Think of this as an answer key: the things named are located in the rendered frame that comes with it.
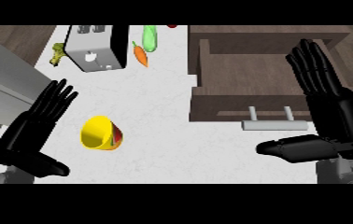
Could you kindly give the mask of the yellow-green broccoli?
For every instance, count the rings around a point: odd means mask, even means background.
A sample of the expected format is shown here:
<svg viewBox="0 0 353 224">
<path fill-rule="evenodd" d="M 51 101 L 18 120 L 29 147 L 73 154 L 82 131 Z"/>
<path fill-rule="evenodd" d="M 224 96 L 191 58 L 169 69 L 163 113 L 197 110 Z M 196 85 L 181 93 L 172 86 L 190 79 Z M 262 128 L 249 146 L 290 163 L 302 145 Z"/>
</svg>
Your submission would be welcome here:
<svg viewBox="0 0 353 224">
<path fill-rule="evenodd" d="M 52 51 L 54 51 L 54 56 L 51 59 L 51 64 L 54 66 L 60 65 L 61 62 L 61 58 L 67 55 L 66 51 L 64 51 L 64 44 L 63 43 L 55 43 L 52 46 Z"/>
</svg>

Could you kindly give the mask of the brown wooden drawer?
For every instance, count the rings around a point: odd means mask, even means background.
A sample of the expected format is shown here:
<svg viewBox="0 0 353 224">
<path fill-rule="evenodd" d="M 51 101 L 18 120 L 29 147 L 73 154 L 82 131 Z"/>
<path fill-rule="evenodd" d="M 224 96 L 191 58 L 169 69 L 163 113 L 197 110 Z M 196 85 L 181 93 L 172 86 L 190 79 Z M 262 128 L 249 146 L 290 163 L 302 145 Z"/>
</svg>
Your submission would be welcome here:
<svg viewBox="0 0 353 224">
<path fill-rule="evenodd" d="M 243 121 L 250 111 L 261 120 L 311 120 L 306 98 L 284 54 L 215 54 L 207 39 L 188 44 L 193 88 L 191 121 Z"/>
</svg>

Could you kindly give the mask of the orange carrot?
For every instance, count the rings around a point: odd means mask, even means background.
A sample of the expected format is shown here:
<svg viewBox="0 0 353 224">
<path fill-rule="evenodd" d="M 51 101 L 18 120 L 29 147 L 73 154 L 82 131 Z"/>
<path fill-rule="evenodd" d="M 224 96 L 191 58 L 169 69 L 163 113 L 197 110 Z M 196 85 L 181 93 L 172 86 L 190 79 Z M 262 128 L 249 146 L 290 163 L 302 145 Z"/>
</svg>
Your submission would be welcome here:
<svg viewBox="0 0 353 224">
<path fill-rule="evenodd" d="M 135 45 L 135 57 L 138 61 L 141 62 L 144 66 L 150 66 L 148 55 L 144 48 L 137 43 L 134 43 L 134 45 Z"/>
</svg>

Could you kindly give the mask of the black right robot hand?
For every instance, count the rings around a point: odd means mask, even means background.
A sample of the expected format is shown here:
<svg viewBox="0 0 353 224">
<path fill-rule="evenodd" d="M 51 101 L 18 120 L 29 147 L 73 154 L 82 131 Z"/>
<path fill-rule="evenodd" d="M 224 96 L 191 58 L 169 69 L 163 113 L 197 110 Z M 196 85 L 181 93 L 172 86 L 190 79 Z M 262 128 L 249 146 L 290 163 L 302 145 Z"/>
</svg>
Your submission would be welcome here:
<svg viewBox="0 0 353 224">
<path fill-rule="evenodd" d="M 353 160 L 353 90 L 340 82 L 334 66 L 315 41 L 303 39 L 286 56 L 302 86 L 318 134 L 258 145 L 258 153 L 292 163 Z"/>
</svg>

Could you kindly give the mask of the silver toaster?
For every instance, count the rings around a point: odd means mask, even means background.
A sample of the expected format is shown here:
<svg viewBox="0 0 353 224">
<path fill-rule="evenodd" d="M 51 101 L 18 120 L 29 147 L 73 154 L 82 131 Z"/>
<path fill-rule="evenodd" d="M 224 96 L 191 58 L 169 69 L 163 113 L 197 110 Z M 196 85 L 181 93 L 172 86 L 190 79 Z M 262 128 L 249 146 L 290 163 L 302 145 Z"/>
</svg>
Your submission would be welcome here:
<svg viewBox="0 0 353 224">
<path fill-rule="evenodd" d="M 129 25 L 72 25 L 66 53 L 86 73 L 128 66 Z"/>
</svg>

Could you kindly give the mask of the grey appliance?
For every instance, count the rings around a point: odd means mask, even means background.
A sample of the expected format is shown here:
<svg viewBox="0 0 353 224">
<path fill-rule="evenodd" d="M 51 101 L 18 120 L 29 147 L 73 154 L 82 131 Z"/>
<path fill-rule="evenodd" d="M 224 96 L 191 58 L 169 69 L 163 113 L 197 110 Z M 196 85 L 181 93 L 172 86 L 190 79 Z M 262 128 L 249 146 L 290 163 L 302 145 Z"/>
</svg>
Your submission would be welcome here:
<svg viewBox="0 0 353 224">
<path fill-rule="evenodd" d="M 0 124 L 11 125 L 32 108 L 52 80 L 0 45 Z"/>
</svg>

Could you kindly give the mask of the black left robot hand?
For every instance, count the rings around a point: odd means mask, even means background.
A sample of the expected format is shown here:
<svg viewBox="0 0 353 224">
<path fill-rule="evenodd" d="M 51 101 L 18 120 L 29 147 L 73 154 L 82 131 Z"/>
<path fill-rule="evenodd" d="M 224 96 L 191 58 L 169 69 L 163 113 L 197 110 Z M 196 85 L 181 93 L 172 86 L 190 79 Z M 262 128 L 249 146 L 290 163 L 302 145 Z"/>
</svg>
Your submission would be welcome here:
<svg viewBox="0 0 353 224">
<path fill-rule="evenodd" d="M 67 82 L 67 79 L 51 82 L 30 110 L 20 114 L 0 137 L 0 164 L 14 165 L 36 177 L 69 176 L 72 172 L 61 161 L 41 152 L 79 95 Z"/>
</svg>

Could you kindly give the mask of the brown wooden cabinet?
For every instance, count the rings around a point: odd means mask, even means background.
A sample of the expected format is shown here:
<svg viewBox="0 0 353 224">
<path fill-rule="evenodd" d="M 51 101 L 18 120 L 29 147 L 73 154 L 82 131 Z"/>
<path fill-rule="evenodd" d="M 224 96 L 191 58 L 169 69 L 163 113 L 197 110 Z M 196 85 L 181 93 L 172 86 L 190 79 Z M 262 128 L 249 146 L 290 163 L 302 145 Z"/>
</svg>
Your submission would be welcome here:
<svg viewBox="0 0 353 224">
<path fill-rule="evenodd" d="M 333 49 L 352 33 L 348 25 L 190 25 L 188 73 L 199 73 L 202 39 L 213 54 L 284 54 L 303 38 L 323 40 Z"/>
</svg>

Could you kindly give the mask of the green cucumber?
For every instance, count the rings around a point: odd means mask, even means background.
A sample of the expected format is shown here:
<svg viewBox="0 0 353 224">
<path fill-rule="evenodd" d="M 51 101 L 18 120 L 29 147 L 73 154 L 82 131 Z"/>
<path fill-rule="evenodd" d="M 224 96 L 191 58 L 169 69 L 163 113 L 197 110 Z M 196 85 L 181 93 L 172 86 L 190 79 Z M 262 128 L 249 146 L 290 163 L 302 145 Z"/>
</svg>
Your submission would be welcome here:
<svg viewBox="0 0 353 224">
<path fill-rule="evenodd" d="M 154 25 L 144 26 L 142 46 L 148 52 L 157 49 L 157 28 Z"/>
</svg>

